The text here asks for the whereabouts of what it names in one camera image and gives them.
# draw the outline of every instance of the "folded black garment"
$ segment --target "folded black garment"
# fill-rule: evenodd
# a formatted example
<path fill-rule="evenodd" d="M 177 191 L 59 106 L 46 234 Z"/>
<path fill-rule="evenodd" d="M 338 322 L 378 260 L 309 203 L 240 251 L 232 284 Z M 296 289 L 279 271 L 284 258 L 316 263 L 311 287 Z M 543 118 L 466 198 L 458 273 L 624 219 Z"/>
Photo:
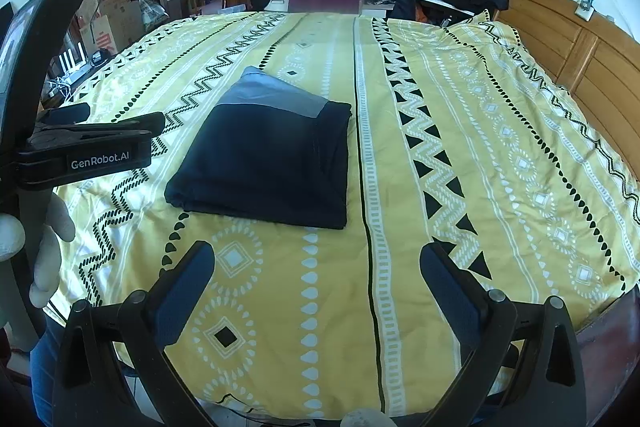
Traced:
<path fill-rule="evenodd" d="M 343 229 L 351 105 L 257 68 L 220 99 L 164 190 L 187 212 Z"/>

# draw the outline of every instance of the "white glove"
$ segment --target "white glove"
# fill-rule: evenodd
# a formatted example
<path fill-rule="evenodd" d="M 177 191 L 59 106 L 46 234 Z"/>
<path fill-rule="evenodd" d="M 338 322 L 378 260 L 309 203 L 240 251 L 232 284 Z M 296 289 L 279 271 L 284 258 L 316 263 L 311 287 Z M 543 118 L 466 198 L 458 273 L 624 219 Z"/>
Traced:
<path fill-rule="evenodd" d="M 76 238 L 76 226 L 69 217 L 65 202 L 52 194 L 29 290 L 29 298 L 36 308 L 44 308 L 60 285 L 62 255 L 56 235 L 71 243 Z M 9 214 L 0 214 L 0 261 L 8 261 L 23 246 L 24 229 L 20 221 Z M 5 324 L 6 319 L 0 310 L 0 327 Z"/>

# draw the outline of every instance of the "headboard panel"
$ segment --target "headboard panel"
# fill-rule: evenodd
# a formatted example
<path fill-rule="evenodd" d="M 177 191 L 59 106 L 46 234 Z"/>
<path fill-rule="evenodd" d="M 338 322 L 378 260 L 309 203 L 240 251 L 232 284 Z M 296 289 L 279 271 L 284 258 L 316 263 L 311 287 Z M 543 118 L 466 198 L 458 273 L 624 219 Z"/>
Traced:
<path fill-rule="evenodd" d="M 496 20 L 518 30 L 551 79 L 640 173 L 640 44 L 599 13 L 587 22 L 572 0 L 510 0 Z"/>

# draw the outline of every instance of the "gray fabric panel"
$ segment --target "gray fabric panel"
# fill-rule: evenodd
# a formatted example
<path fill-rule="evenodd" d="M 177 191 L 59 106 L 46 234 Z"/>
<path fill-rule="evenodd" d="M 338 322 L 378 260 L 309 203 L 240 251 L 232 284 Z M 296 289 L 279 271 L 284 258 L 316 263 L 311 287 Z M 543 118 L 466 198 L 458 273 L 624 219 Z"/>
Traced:
<path fill-rule="evenodd" d="M 315 118 L 327 100 L 304 89 L 291 86 L 279 78 L 260 71 L 253 66 L 247 67 L 238 80 L 222 95 L 217 105 L 255 104 Z"/>

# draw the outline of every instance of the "yellow bedspread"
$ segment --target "yellow bedspread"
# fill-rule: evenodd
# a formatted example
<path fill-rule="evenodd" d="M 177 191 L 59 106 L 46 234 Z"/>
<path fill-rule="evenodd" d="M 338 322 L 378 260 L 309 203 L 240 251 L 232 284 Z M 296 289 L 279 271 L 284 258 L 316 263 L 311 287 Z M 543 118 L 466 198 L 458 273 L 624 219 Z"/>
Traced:
<path fill-rule="evenodd" d="M 246 66 L 353 106 L 348 225 L 183 213 L 164 186 Z M 330 14 L 241 13 L 164 26 L 82 99 L 90 122 L 163 111 L 146 169 L 62 187 L 63 315 L 149 289 L 196 240 L 216 270 L 166 352 L 200 399 L 276 417 L 432 408 L 460 348 L 418 269 L 436 239 L 512 300 L 559 295 L 576 326 L 638 281 L 636 181 L 517 34 Z M 216 334 L 228 328 L 226 347 Z M 118 352 L 127 360 L 123 346 Z"/>

